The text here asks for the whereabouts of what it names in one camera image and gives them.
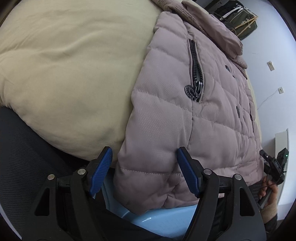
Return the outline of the person right hand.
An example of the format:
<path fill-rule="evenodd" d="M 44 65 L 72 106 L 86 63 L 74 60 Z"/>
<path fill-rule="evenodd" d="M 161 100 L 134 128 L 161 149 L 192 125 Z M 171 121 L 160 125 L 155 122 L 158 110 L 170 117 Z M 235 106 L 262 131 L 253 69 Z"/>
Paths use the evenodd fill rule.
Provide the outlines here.
<path fill-rule="evenodd" d="M 267 180 L 267 177 L 262 180 L 262 185 L 258 193 L 259 209 L 264 209 L 274 203 L 277 204 L 278 185 L 271 180 Z"/>

